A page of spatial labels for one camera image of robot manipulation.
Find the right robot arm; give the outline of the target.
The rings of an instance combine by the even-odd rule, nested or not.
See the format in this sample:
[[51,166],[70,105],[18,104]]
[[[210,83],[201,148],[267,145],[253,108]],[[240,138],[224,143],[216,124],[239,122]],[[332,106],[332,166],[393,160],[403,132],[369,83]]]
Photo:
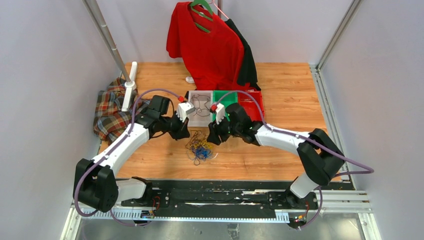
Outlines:
[[251,120],[238,103],[227,107],[214,103],[210,108],[216,116],[208,125],[209,143],[220,145],[229,137],[237,137],[247,144],[273,147],[299,157],[304,172],[291,183],[285,195],[291,208],[301,207],[309,192],[328,185],[345,164],[343,153],[322,129],[291,131]]

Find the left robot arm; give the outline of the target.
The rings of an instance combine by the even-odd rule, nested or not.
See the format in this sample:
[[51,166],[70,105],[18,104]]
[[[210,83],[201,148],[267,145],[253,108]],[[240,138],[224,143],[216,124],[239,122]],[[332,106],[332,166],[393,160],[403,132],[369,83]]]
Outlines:
[[166,116],[171,100],[154,95],[126,130],[106,150],[93,159],[81,159],[75,168],[73,198],[95,211],[106,213],[118,202],[134,200],[140,206],[153,201],[152,183],[141,177],[116,180],[115,174],[133,153],[158,132],[180,140],[190,136],[189,115],[195,111],[192,103],[183,100]]

